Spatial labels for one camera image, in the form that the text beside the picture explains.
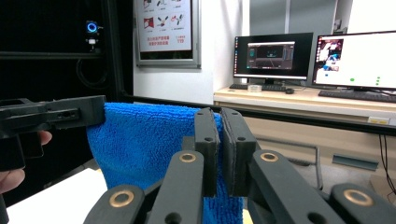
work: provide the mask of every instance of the blue cloth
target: blue cloth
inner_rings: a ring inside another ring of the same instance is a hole
[[[183,136],[194,136],[198,108],[175,105],[105,103],[106,121],[87,129],[92,155],[109,189],[121,184],[146,189],[164,177]],[[215,114],[220,139],[221,117]],[[228,197],[221,175],[217,196],[204,198],[204,223],[242,223],[242,198]]]

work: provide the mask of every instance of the computer mouse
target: computer mouse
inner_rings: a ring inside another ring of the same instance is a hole
[[[293,94],[293,93],[294,93],[294,89],[292,89],[292,88],[287,88],[287,89],[285,90],[285,93],[286,93],[286,94]]]

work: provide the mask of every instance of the wall poster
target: wall poster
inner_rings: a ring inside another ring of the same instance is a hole
[[[135,0],[136,65],[200,67],[199,0]]]

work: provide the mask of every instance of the blue light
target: blue light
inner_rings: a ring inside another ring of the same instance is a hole
[[[87,31],[90,33],[95,33],[98,31],[98,26],[94,22],[90,22],[87,24]]]

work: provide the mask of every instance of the keyboard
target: keyboard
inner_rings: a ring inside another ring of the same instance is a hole
[[[286,87],[284,86],[278,86],[278,85],[261,85],[262,86],[262,91],[285,91]],[[232,84],[230,86],[230,89],[234,90],[247,90],[248,85],[247,84]]]
[[[342,98],[349,100],[364,100],[364,101],[376,101],[385,103],[396,103],[396,96],[381,95],[381,94],[370,94],[366,92],[347,92],[347,91],[320,91],[319,96]]]

